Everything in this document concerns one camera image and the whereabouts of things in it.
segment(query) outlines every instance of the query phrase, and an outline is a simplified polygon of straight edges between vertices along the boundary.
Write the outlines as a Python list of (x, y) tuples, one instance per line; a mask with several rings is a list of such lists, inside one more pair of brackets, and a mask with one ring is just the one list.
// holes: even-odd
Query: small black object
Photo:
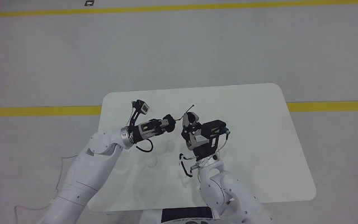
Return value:
[(93, 6), (95, 4), (95, 0), (87, 0), (84, 6)]
[(143, 150), (138, 146), (135, 146), (137, 149), (141, 150), (142, 152), (152, 152), (153, 151), (153, 142), (150, 139), (146, 139), (150, 142), (150, 144), (152, 145), (152, 148), (150, 150)]
[(172, 132), (174, 131), (175, 129), (175, 124), (176, 124), (176, 121), (174, 120), (174, 118), (170, 115), (170, 114), (167, 114), (163, 120), (167, 119), (168, 122), (169, 122), (169, 125), (168, 126), (165, 126), (164, 129), (167, 131), (167, 132)]

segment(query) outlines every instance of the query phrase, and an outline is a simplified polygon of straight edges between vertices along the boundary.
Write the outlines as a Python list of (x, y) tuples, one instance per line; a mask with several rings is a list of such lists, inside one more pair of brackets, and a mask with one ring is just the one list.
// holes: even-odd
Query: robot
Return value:
[[(151, 119), (135, 125), (140, 114), (147, 114), (149, 106), (141, 100), (132, 102), (132, 106), (135, 111), (128, 126), (111, 133), (97, 132), (91, 137), (68, 170), (60, 193), (39, 224), (75, 224), (84, 207), (108, 179), (123, 149), (128, 150), (138, 142), (148, 140), (152, 146), (149, 151), (138, 146), (136, 148), (150, 152), (153, 150), (150, 138), (175, 129), (177, 120), (170, 114), (161, 120)], [(272, 218), (261, 203), (240, 185), (238, 179), (232, 177), (217, 154), (224, 147), (217, 150), (219, 136), (226, 134), (227, 141), (230, 134), (226, 124), (220, 120), (200, 124), (199, 117), (188, 111), (181, 118), (181, 135), (195, 156), (187, 159), (180, 154), (180, 159), (196, 159), (196, 164), (190, 168), (190, 172), (186, 171), (182, 161), (181, 165), (189, 177), (192, 177), (194, 169), (198, 169), (200, 194), (211, 208), (214, 218), (190, 218), (166, 223), (272, 223)], [(220, 173), (210, 176), (212, 169), (218, 169)]]

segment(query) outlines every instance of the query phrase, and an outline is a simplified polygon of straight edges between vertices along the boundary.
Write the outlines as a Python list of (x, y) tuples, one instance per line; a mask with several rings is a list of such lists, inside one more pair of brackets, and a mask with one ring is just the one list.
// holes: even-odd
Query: gray floor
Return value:
[[(196, 0), (196, 3), (213, 1)], [(0, 1), (0, 9), (83, 2)], [(160, 0), (98, 2), (103, 7)], [(171, 0), (168, 4), (190, 4)], [(286, 101), (358, 100), (358, 6), (0, 18), (0, 106), (100, 105), (109, 92), (274, 82)], [(358, 112), (292, 113), (317, 196), (265, 204), (276, 223), (358, 223)], [(99, 116), (0, 117), (0, 220), (55, 194), (60, 156), (75, 155)], [(65, 161), (66, 170), (71, 159)], [(44, 211), (19, 209), (19, 223)], [(140, 211), (78, 223), (138, 223)]]

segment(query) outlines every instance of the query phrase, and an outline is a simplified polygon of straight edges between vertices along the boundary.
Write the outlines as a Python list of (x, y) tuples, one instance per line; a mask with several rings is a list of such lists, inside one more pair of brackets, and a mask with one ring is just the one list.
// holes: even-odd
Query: black square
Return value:
[(84, 6), (93, 6), (95, 4), (95, 0), (87, 0)]

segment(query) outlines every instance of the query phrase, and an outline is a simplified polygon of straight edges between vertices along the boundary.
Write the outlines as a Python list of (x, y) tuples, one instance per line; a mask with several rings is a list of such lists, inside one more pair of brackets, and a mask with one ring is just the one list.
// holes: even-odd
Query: yellow stripe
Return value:
[[(358, 101), (288, 102), (290, 112), (358, 111)], [(102, 106), (40, 106), (0, 108), (0, 116), (101, 115)]]
[(33, 108), (0, 108), (0, 116), (68, 116), (101, 115), (102, 106), (39, 106)]
[(358, 101), (288, 102), (290, 112), (358, 111)]
[(193, 4), (182, 6), (146, 6), (125, 8), (86, 8), (76, 10), (46, 10), (46, 11), (19, 11), (0, 12), (0, 17), (10, 16), (54, 16), (75, 14), (102, 14), (125, 12), (154, 12), (154, 11), (179, 11), (179, 10), (217, 10), (229, 8), (271, 8), (271, 7), (297, 7), (297, 6), (329, 6), (336, 4), (358, 4), (358, 0), (311, 0), (292, 2), (247, 2), (247, 3), (223, 3), (223, 4)]

